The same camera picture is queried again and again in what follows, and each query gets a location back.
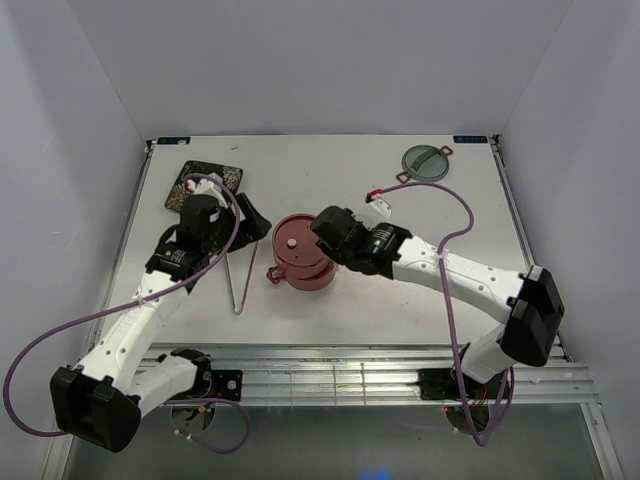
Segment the grey lid with handle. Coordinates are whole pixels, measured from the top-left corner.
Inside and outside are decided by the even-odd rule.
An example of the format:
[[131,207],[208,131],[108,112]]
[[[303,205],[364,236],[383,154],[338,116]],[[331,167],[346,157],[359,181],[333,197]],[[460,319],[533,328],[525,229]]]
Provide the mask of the grey lid with handle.
[[401,158],[401,172],[396,180],[401,184],[414,180],[434,183],[449,172],[449,157],[454,153],[447,145],[437,148],[432,145],[416,145],[409,148]]

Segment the pink steel-lined bowl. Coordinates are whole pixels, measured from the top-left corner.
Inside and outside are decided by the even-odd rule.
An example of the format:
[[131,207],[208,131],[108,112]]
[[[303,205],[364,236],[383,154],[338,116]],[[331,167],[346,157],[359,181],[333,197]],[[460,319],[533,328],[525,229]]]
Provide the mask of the pink steel-lined bowl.
[[325,288],[334,279],[337,271],[337,266],[332,264],[325,268],[319,274],[306,279],[291,277],[285,277],[285,281],[294,289],[301,291],[318,291]]
[[275,265],[267,270],[266,277],[273,284],[285,280],[286,276],[301,279],[313,277],[332,263],[314,241],[296,240],[291,247],[289,241],[285,240],[275,242],[272,249]]

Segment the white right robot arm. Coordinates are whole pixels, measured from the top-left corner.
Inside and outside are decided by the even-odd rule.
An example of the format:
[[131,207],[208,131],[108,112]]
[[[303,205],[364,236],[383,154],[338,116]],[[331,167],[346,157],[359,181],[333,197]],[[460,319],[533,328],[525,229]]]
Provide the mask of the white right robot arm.
[[552,273],[533,265],[502,270],[436,246],[388,222],[369,227],[348,209],[330,206],[311,223],[317,246],[331,260],[369,276],[424,286],[490,316],[497,327],[464,348],[451,375],[454,390],[474,397],[516,363],[547,364],[564,304]]

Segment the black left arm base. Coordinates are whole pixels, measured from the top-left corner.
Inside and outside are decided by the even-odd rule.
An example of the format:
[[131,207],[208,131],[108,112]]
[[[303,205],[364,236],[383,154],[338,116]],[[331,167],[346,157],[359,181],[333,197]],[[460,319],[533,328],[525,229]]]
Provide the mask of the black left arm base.
[[196,387],[197,398],[221,398],[239,402],[242,398],[242,370],[211,370]]

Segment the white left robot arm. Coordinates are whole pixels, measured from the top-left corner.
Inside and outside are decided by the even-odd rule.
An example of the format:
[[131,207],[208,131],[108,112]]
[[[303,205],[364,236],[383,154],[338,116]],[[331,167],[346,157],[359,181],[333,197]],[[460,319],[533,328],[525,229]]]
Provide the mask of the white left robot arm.
[[159,405],[174,397],[205,397],[214,375],[201,351],[179,347],[145,372],[137,368],[205,268],[220,255],[261,240],[270,228],[243,193],[230,201],[216,194],[188,196],[178,224],[161,235],[145,265],[133,307],[75,366],[54,373],[50,391],[58,428],[120,452]]

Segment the stainless steel tongs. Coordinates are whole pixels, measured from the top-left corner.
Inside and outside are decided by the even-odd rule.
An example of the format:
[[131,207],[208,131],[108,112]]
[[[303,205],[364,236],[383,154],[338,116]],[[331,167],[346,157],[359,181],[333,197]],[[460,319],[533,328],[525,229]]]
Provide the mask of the stainless steel tongs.
[[246,308],[247,299],[249,296],[249,289],[252,281],[254,266],[256,263],[257,254],[260,247],[260,241],[252,244],[251,256],[248,264],[246,265],[246,271],[244,279],[242,280],[239,289],[234,280],[234,274],[232,272],[232,265],[229,255],[224,257],[224,270],[226,275],[226,284],[228,288],[229,299],[231,301],[231,309],[236,317],[240,317]]

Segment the dark red lid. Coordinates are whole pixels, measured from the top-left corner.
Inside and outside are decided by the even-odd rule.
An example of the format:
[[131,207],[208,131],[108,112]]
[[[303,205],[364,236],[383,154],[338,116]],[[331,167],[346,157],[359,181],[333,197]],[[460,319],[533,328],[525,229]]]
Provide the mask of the dark red lid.
[[276,225],[272,234],[272,250],[277,261],[303,268],[328,261],[328,257],[316,245],[317,235],[311,230],[315,219],[314,215],[298,213]]

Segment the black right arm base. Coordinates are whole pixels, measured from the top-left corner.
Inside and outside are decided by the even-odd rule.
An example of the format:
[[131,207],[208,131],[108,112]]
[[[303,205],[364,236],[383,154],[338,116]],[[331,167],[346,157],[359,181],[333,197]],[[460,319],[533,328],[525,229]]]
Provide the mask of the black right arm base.
[[[463,376],[465,392],[471,401],[494,400],[501,388],[503,376],[495,375],[487,383]],[[455,373],[450,368],[425,368],[417,371],[417,381],[421,400],[460,400],[461,394]]]

